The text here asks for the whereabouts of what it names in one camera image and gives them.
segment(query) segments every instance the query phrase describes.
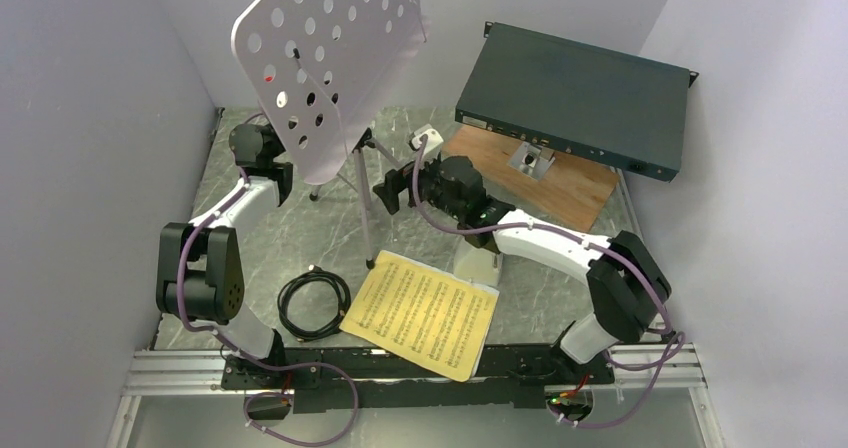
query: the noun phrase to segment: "white perforated music stand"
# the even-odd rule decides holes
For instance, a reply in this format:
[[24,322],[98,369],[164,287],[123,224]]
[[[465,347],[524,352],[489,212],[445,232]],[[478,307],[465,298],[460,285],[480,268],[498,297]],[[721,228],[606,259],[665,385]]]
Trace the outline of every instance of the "white perforated music stand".
[[[418,0],[255,0],[233,26],[233,54],[298,174],[316,185],[310,198],[353,153],[369,267],[371,194],[359,142],[425,39]],[[377,140],[368,146],[400,167]]]

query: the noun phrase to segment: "wooden board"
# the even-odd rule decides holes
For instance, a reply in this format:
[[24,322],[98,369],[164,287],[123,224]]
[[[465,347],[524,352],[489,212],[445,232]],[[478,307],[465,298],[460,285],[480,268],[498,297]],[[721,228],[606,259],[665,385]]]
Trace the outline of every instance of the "wooden board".
[[562,152],[541,180],[509,166],[521,141],[471,126],[463,126],[442,151],[464,155],[484,178],[553,215],[569,228],[589,231],[618,183],[606,166]]

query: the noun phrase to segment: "white wall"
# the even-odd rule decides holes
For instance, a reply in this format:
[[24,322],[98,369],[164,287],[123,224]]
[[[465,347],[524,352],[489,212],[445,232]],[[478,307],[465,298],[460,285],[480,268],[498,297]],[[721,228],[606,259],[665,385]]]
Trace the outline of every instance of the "white wall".
[[103,446],[214,110],[157,0],[0,0],[0,445]]
[[[218,106],[256,106],[230,52],[236,17],[253,0],[162,0]],[[453,105],[483,46],[483,24],[500,21],[636,53],[666,0],[421,0],[432,21],[389,104]]]
[[730,446],[848,444],[848,0],[669,0],[641,54],[701,72],[683,169],[632,176]]

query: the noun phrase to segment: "black mounting plate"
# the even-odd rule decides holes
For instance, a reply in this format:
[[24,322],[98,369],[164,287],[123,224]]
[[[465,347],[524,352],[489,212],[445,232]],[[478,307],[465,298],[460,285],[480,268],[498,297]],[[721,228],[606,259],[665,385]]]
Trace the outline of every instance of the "black mounting plate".
[[[289,364],[322,361],[343,369],[356,381],[362,408],[512,404],[544,408],[546,385],[576,385],[580,375],[557,371],[551,346],[543,343],[486,345],[475,379],[458,383],[380,349],[286,348]],[[224,390],[281,389],[285,376],[262,378],[240,371],[244,362],[228,357]],[[300,369],[292,372],[294,413],[321,413],[350,407],[350,388],[335,372]],[[589,384],[615,381],[610,368],[596,370]]]

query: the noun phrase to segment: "metal bracket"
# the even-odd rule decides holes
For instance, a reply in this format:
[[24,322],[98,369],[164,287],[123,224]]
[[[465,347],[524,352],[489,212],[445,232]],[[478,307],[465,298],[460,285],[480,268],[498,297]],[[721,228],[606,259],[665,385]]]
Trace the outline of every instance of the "metal bracket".
[[[321,355],[317,351],[294,351],[288,350],[286,353],[286,362],[294,365],[298,363],[314,363],[321,361]],[[223,390],[269,390],[279,388],[280,377],[272,377],[265,370],[257,369],[251,372],[250,362],[236,358],[232,355],[227,356],[227,362],[224,366],[224,375],[221,377],[221,389]],[[318,369],[312,370],[294,370],[289,372],[292,374],[291,387],[295,389],[317,388],[321,372]]]
[[135,418],[138,407],[141,404],[140,396],[122,396],[118,403],[118,412],[112,422],[109,438],[106,440],[106,448],[126,448],[130,444]]
[[541,180],[554,164],[554,151],[550,148],[524,142],[509,159],[509,166],[533,178]]
[[689,388],[689,397],[695,409],[695,417],[698,419],[698,427],[704,438],[704,446],[709,448],[724,448],[724,435],[718,424],[715,409],[710,399],[707,388]]
[[[642,364],[656,361],[665,349],[662,343],[643,343],[637,345],[619,345],[610,349],[615,361],[625,364]],[[287,350],[287,359],[294,360],[294,352]],[[333,349],[324,349],[325,355]],[[374,362],[372,357],[361,357],[361,368],[368,368]],[[400,361],[398,366],[406,366]],[[238,395],[257,393],[263,390],[244,389],[238,391],[222,390],[221,375],[224,373],[225,361],[218,350],[199,351],[138,351],[130,365],[123,396],[186,396],[186,395]],[[350,370],[351,376],[361,379],[356,370]],[[625,371],[613,369],[615,384],[593,385],[593,389],[613,389],[619,385],[623,389],[641,389],[653,373],[649,371]],[[426,375],[415,373],[410,379],[424,379]],[[401,378],[372,380],[375,382],[395,383]],[[695,348],[687,343],[681,352],[674,357],[672,363],[666,364],[657,381],[657,388],[704,388],[706,387],[701,365],[695,354]],[[549,386],[551,391],[568,387],[565,385]]]

